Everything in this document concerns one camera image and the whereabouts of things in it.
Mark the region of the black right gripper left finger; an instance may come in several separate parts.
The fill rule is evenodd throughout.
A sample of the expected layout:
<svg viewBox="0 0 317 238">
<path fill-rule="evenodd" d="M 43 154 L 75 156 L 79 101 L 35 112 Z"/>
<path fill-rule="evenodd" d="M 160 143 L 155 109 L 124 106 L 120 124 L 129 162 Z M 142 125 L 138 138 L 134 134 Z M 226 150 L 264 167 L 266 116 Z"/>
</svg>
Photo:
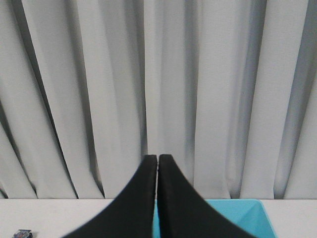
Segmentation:
<svg viewBox="0 0 317 238">
<path fill-rule="evenodd" d="M 157 176 L 156 155 L 146 155 L 121 193 L 66 238 L 151 238 Z"/>
</svg>

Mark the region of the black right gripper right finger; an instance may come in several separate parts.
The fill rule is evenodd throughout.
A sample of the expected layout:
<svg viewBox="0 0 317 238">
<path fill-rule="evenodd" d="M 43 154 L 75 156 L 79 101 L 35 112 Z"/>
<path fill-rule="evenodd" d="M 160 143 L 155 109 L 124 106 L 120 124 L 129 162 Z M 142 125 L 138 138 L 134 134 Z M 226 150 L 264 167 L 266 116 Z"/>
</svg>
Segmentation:
<svg viewBox="0 0 317 238">
<path fill-rule="evenodd" d="M 174 158 L 159 156 L 158 217 L 162 238 L 251 238 L 195 191 Z"/>
</svg>

